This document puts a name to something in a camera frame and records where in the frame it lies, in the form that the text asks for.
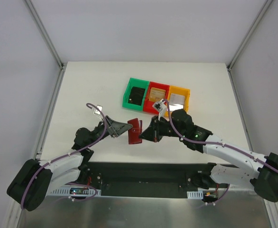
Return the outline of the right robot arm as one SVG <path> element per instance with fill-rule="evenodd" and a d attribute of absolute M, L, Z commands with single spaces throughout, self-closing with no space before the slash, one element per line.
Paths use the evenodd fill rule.
<path fill-rule="evenodd" d="M 245 186 L 260 197 L 278 202 L 278 155 L 264 155 L 227 144 L 211 131 L 195 125 L 186 111 L 172 112 L 169 120 L 154 116 L 139 138 L 159 142 L 162 137 L 177 137 L 187 148 L 220 158 L 232 167 L 211 164 L 199 175 L 202 188 L 218 184 Z"/>

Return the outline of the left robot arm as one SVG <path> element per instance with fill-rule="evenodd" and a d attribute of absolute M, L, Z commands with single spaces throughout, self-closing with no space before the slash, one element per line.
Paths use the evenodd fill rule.
<path fill-rule="evenodd" d="M 86 165 L 94 153 L 90 147 L 108 136 L 119 137 L 132 127 L 130 123 L 117 122 L 106 116 L 92 131 L 79 128 L 74 144 L 66 154 L 50 160 L 27 160 L 8 186 L 7 195 L 22 209 L 33 211 L 49 193 L 61 186 L 70 182 L 85 184 Z"/>

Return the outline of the red leather card holder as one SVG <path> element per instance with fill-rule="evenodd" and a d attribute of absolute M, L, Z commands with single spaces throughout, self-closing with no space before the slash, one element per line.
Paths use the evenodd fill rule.
<path fill-rule="evenodd" d="M 139 137 L 142 133 L 143 121 L 138 118 L 134 118 L 127 121 L 128 124 L 131 124 L 132 127 L 128 130 L 128 144 L 140 144 L 142 139 Z"/>

